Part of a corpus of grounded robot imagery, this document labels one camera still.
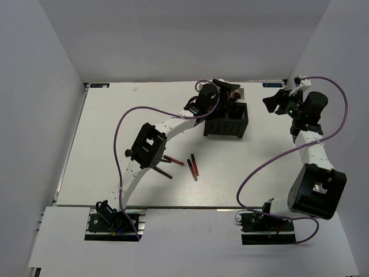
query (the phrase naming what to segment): purple cable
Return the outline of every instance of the purple cable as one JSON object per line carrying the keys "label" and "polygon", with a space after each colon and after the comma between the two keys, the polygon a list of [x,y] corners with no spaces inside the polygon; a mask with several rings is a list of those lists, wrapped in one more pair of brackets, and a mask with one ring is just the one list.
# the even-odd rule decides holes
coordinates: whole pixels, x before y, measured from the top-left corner
{"label": "purple cable", "polygon": [[[208,84],[212,84],[212,85],[215,85],[213,82],[210,82],[208,80],[201,80],[201,81],[198,81],[196,84],[195,84],[195,90],[197,90],[197,85],[199,83],[208,83]],[[217,99],[217,103],[215,104],[215,106],[207,113],[207,114],[204,114],[204,115],[199,115],[198,117],[183,117],[181,115],[178,115],[178,114],[172,114],[172,113],[168,113],[167,111],[162,111],[162,110],[159,110],[157,108],[153,108],[153,107],[147,107],[147,106],[138,106],[138,107],[133,107],[133,108],[130,108],[129,110],[127,110],[121,117],[121,119],[119,120],[118,122],[118,125],[116,126],[116,129],[115,129],[115,134],[114,134],[114,143],[113,143],[113,152],[114,152],[114,158],[115,158],[115,163],[116,163],[116,166],[118,168],[118,173],[119,173],[119,206],[123,212],[123,214],[125,215],[125,217],[128,218],[130,224],[132,225],[132,228],[133,228],[133,231],[134,233],[136,234],[136,237],[137,237],[137,240],[140,241],[140,236],[138,235],[138,232],[137,232],[137,229],[134,225],[134,223],[132,222],[131,218],[129,217],[129,215],[126,213],[126,211],[123,209],[123,206],[122,206],[122,188],[123,188],[123,177],[122,177],[122,170],[121,170],[121,166],[119,165],[119,159],[118,159],[118,154],[116,152],[116,140],[118,138],[118,132],[119,132],[119,128],[121,127],[121,124],[123,122],[123,119],[131,112],[131,111],[134,111],[134,110],[138,110],[138,109],[146,109],[146,110],[152,110],[152,111],[157,111],[158,113],[162,113],[162,114],[166,114],[166,115],[170,115],[172,117],[175,117],[175,118],[183,118],[183,119],[198,119],[198,118],[203,118],[203,117],[207,117],[208,115],[210,115],[212,112],[215,111],[215,109],[217,108],[218,106],[218,103],[219,103],[219,95],[218,95],[218,99]]]}
{"label": "purple cable", "polygon": [[347,112],[348,112],[348,102],[347,102],[347,97],[346,97],[346,94],[345,94],[344,90],[335,81],[333,81],[332,79],[327,78],[327,77],[310,76],[310,77],[303,77],[303,78],[301,78],[301,80],[305,80],[305,79],[322,79],[322,80],[326,80],[326,81],[331,82],[332,84],[334,84],[338,88],[338,90],[341,92],[341,94],[342,94],[342,96],[344,98],[344,102],[345,102],[345,113],[344,113],[344,117],[342,119],[342,122],[341,122],[340,127],[338,127],[338,129],[333,134],[331,134],[331,135],[329,135],[327,137],[324,137],[324,138],[322,138],[319,141],[312,141],[310,143],[305,143],[305,144],[300,145],[300,146],[298,146],[296,148],[293,148],[291,150],[288,150],[286,152],[283,152],[283,153],[275,156],[274,158],[268,160],[266,163],[264,163],[261,166],[259,166],[257,169],[255,169],[253,172],[251,172],[251,174],[249,176],[246,177],[246,179],[240,185],[240,187],[239,187],[239,189],[237,191],[237,195],[236,195],[237,203],[241,207],[245,208],[246,210],[248,210],[250,212],[256,213],[256,214],[265,215],[265,216],[271,216],[273,218],[279,218],[279,219],[288,220],[288,221],[301,220],[301,219],[310,219],[310,220],[313,220],[317,224],[317,228],[315,229],[315,231],[313,232],[313,234],[311,236],[309,236],[308,238],[306,238],[306,239],[303,239],[301,241],[296,242],[296,244],[301,244],[303,242],[306,242],[306,241],[312,239],[317,234],[317,232],[319,230],[319,222],[315,218],[311,218],[309,216],[301,216],[301,217],[297,217],[297,218],[289,218],[289,217],[286,217],[286,216],[273,215],[273,214],[269,214],[267,212],[258,211],[256,209],[252,209],[252,208],[250,208],[250,207],[245,206],[244,204],[242,204],[241,201],[240,201],[240,194],[241,194],[241,191],[242,191],[243,187],[251,179],[251,177],[254,176],[258,171],[260,171],[261,169],[263,169],[264,167],[266,167],[267,165],[269,165],[270,163],[274,162],[275,160],[277,160],[279,158],[282,158],[283,156],[285,156],[287,154],[290,154],[290,153],[293,153],[293,152],[295,152],[297,150],[300,150],[300,149],[302,149],[304,147],[309,147],[309,146],[312,146],[314,144],[318,144],[319,142],[323,142],[323,141],[326,141],[328,139],[331,139],[336,134],[338,134],[342,130],[343,126],[345,125],[345,122],[346,122],[346,119],[347,119]]}

